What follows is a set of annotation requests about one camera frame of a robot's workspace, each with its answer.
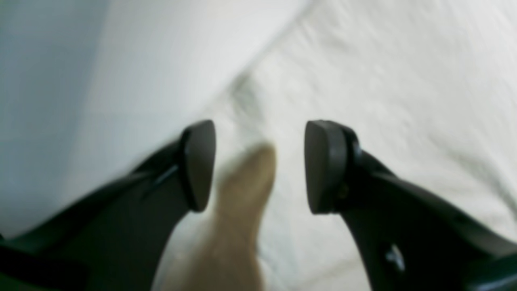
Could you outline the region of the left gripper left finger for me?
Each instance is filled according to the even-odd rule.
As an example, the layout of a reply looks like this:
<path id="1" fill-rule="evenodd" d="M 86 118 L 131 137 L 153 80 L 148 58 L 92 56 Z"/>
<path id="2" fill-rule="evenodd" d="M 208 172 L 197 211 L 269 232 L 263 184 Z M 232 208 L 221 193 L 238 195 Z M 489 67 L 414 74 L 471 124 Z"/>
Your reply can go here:
<path id="1" fill-rule="evenodd" d="M 2 291 L 149 291 L 169 237 L 208 205 L 214 122 L 186 127 L 130 173 L 1 239 Z"/>

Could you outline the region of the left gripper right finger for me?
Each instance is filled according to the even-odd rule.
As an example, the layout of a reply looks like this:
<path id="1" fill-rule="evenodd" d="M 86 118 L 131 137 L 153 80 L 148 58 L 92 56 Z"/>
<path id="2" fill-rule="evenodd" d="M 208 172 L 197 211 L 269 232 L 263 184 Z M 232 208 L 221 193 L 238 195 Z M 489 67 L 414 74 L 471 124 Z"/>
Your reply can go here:
<path id="1" fill-rule="evenodd" d="M 373 291 L 515 291 L 516 243 L 397 177 L 333 121 L 308 121 L 305 183 L 313 214 L 338 214 Z"/>

